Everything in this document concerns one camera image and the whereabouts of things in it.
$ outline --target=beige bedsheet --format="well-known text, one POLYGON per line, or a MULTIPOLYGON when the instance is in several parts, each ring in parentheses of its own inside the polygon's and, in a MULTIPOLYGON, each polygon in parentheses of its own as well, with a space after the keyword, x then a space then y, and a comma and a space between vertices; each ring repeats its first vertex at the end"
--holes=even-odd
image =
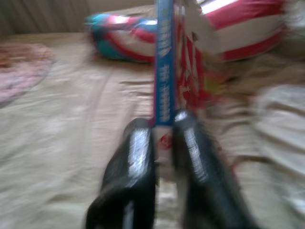
MULTIPOLYGON (((153 69, 96 58, 83 34, 19 35, 7 42, 43 43, 57 62, 39 85, 0 109, 0 228, 80 229, 124 126, 152 112, 153 69)), ((301 63, 276 52, 228 66, 236 76, 231 98, 211 122, 230 161, 241 161, 236 171, 258 222, 299 229, 275 191, 272 167, 256 158, 250 122, 250 94, 273 83, 301 83, 305 75, 301 63)), ((175 186, 162 182, 156 229, 179 228, 178 217, 175 186)))

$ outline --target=pink rug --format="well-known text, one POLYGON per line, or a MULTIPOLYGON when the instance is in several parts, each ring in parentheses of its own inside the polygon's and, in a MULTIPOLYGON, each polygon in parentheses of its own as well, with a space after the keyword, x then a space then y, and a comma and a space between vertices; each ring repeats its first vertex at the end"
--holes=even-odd
POLYGON ((10 102, 39 83, 54 55, 41 44, 0 45, 0 104, 10 102))

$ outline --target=curtain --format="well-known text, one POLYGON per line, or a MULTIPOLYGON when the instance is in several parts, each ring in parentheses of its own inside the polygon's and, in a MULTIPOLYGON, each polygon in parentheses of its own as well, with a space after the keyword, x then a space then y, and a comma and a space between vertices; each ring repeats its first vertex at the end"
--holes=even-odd
POLYGON ((0 35, 78 32, 88 15, 87 0, 0 0, 0 35))

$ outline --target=blue label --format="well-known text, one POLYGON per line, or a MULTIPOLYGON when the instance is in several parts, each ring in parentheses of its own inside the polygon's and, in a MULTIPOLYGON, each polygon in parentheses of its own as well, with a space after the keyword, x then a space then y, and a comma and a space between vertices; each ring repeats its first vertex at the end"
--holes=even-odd
POLYGON ((157 0, 158 24, 155 70, 155 125, 171 126, 175 96, 174 0, 157 0))

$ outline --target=red and white striped pillow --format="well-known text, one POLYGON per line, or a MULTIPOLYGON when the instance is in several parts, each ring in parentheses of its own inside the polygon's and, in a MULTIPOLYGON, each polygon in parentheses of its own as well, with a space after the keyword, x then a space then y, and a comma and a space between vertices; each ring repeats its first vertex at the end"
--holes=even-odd
POLYGON ((208 0, 201 7, 216 28, 226 61, 271 49, 285 30, 284 0, 208 0))

